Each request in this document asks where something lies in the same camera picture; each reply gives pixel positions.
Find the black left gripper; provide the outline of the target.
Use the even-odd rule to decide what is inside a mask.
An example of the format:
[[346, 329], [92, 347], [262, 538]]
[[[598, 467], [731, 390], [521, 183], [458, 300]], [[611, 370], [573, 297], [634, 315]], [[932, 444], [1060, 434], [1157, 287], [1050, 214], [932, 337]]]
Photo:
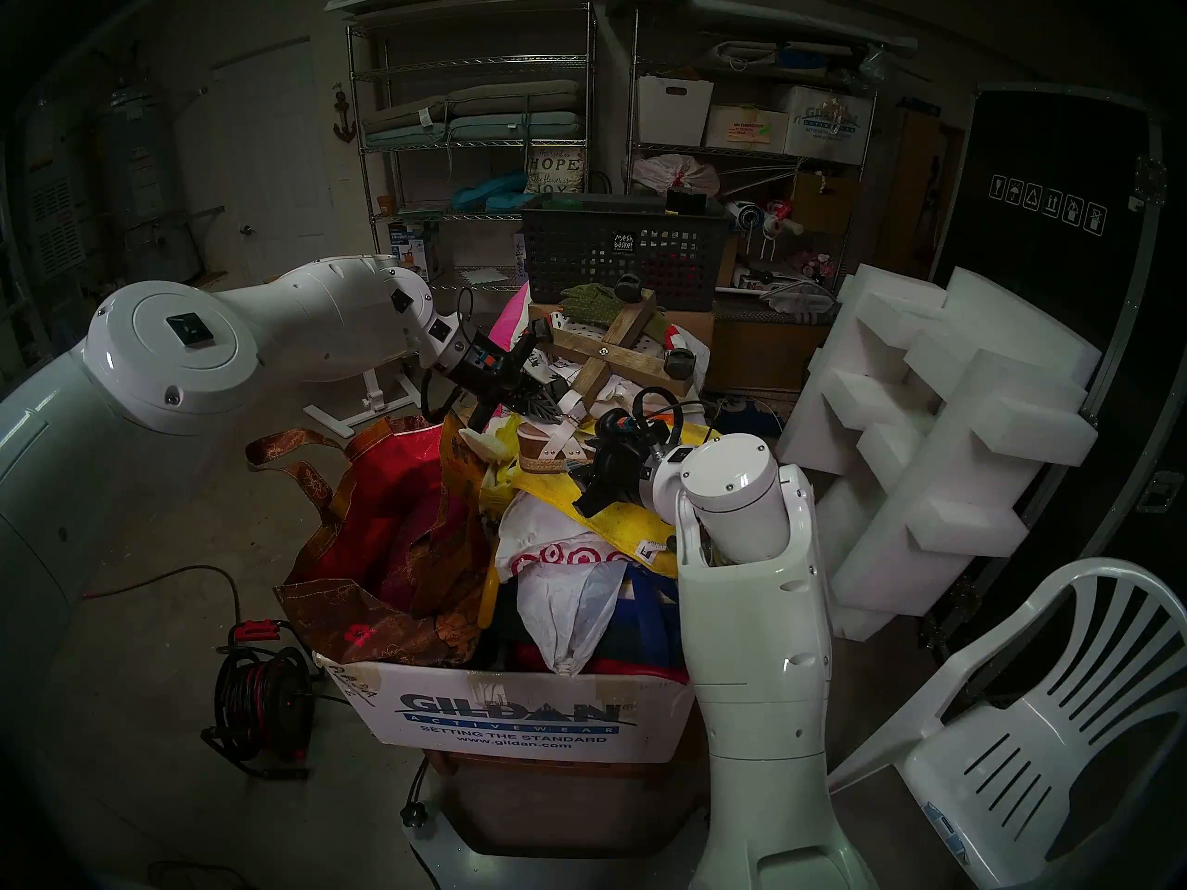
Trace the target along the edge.
[[531, 331], [526, 331], [509, 351], [484, 333], [472, 335], [453, 365], [453, 384], [477, 401], [468, 428], [485, 430], [501, 407], [538, 424], [553, 425], [565, 419], [557, 402], [570, 395], [570, 383], [561, 376], [540, 381], [528, 373], [525, 367], [534, 349], [537, 337]]

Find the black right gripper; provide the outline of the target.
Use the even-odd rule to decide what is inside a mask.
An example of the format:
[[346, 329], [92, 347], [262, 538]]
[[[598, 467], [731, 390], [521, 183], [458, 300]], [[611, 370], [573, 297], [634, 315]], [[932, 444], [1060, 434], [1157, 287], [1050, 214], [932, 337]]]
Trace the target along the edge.
[[645, 465], [650, 458], [647, 439], [597, 439], [592, 464], [570, 468], [569, 477], [588, 488], [575, 501], [580, 517], [592, 519], [614, 503], [645, 507]]

